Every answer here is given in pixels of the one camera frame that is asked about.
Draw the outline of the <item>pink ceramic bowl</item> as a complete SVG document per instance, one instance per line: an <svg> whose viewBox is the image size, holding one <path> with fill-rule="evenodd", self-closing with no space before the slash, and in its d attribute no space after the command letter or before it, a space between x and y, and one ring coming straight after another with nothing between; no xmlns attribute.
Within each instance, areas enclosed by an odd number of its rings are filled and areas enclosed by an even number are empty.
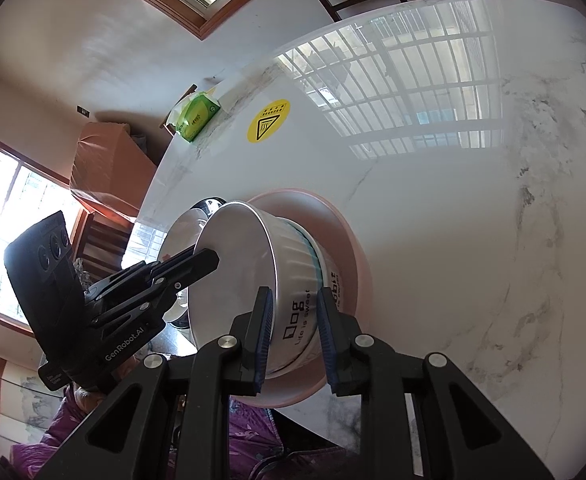
<svg viewBox="0 0 586 480"><path fill-rule="evenodd" d="M343 214L324 197L299 188L261 193L250 198L249 203L296 222L323 247L340 273L339 310L357 318L365 330L373 304L372 274L363 248ZM318 336L295 365L294 370L266 378L257 396L240 396L238 400L255 408L286 408L316 393L327 382Z"/></svg>

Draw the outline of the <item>green tissue box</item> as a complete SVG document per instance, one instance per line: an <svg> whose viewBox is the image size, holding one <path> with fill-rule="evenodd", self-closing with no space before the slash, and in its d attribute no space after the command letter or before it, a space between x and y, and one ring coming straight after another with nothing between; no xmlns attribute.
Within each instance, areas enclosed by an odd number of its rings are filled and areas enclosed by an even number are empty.
<svg viewBox="0 0 586 480"><path fill-rule="evenodd" d="M176 132L192 142L220 110L219 103L207 92L191 94L176 122Z"/></svg>

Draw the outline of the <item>white ribbed ceramic bowl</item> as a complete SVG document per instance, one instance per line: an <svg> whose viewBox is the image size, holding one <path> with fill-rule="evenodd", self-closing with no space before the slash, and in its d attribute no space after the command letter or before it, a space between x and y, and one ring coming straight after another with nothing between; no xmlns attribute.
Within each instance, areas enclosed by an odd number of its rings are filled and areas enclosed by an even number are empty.
<svg viewBox="0 0 586 480"><path fill-rule="evenodd" d="M230 332L233 319L254 307L258 289L272 292L266 373L279 377L319 358L317 293L343 299L342 277L329 252L297 222L253 205L231 202L209 218L195 248L211 249L217 269L187 289L197 348Z"/></svg>

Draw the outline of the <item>black rimmed white plate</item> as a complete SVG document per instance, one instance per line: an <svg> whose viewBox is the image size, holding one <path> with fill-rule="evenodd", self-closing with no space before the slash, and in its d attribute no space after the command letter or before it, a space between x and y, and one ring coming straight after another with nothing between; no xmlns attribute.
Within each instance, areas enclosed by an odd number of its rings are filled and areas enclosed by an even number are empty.
<svg viewBox="0 0 586 480"><path fill-rule="evenodd" d="M205 223L212 217L225 201L222 198L210 197L200 200L184 212L171 226L159 250L159 260L166 261L179 252L195 244ZM174 306L163 316L164 321L171 323L179 330L189 330L188 289L177 292Z"/></svg>

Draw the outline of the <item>side window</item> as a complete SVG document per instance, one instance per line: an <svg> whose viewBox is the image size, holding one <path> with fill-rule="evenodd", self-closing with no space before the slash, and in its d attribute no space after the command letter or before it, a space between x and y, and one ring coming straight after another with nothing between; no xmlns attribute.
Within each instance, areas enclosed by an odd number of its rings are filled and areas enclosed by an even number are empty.
<svg viewBox="0 0 586 480"><path fill-rule="evenodd" d="M73 232L84 208L69 190L68 179L0 142L0 322L30 329L12 291L4 266L5 249L32 224L62 211Z"/></svg>

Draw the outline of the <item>pink covered furniture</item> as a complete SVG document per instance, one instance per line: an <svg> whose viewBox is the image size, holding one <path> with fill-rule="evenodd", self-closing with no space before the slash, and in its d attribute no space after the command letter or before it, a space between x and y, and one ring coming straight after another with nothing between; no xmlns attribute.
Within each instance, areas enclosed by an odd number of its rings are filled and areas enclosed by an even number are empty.
<svg viewBox="0 0 586 480"><path fill-rule="evenodd" d="M118 122L88 122L80 133L70 190L84 206L115 222L134 223L156 166Z"/></svg>

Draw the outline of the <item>black wall switch plate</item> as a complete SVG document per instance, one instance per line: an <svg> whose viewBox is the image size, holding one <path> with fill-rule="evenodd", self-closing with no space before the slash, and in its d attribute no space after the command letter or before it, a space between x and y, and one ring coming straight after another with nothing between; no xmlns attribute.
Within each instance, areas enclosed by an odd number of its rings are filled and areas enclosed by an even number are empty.
<svg viewBox="0 0 586 480"><path fill-rule="evenodd" d="M88 112L88 110L86 110L86 108L81 107L79 105L77 105L76 107L77 113L80 113L80 115L83 115L85 117L89 117L90 113Z"/></svg>

